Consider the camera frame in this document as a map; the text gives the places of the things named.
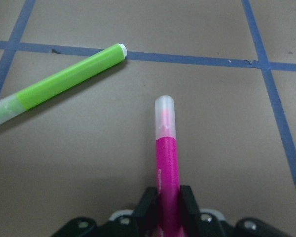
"pink marker barrel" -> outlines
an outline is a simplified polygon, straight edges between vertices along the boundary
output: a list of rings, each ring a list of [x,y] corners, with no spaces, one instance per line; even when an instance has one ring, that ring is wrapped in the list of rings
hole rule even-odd
[[[179,169],[174,102],[161,96],[155,102],[156,182],[158,189],[158,236],[182,237],[179,216]]]

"marker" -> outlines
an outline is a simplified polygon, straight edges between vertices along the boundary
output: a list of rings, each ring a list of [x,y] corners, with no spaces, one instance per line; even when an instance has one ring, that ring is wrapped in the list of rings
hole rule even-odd
[[[127,49],[117,43],[0,100],[0,124],[122,62]]]
[[[174,102],[168,95],[159,97],[155,102],[155,124],[158,236],[182,237]]]

